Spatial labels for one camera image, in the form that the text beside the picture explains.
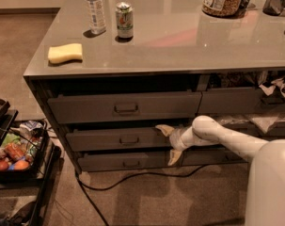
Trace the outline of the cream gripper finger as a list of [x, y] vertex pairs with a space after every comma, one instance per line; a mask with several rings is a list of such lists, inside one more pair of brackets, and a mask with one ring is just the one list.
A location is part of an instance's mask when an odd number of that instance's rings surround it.
[[178, 151], [178, 150], [172, 149], [169, 152], [169, 160], [168, 160], [167, 164], [169, 166], [175, 165], [178, 162], [178, 160], [181, 158], [181, 156], [182, 156], [182, 151]]
[[166, 124], [158, 124], [155, 126], [155, 128], [160, 130], [165, 137], [170, 137], [173, 131], [175, 130], [174, 127]]

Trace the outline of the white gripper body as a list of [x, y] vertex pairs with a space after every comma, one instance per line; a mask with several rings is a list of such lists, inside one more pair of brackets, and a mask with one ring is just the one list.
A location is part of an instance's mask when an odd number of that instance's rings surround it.
[[193, 145], [193, 132], [191, 127], [177, 128], [169, 136], [171, 146], [177, 151], [184, 151]]

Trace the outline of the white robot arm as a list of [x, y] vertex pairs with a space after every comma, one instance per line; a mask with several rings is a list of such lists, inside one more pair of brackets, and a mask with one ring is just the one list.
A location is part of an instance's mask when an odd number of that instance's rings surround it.
[[157, 128], [172, 146], [170, 166], [188, 148], [214, 144], [249, 162], [245, 226], [285, 226], [285, 139], [267, 141], [236, 132], [208, 116], [196, 117], [189, 127], [159, 124]]

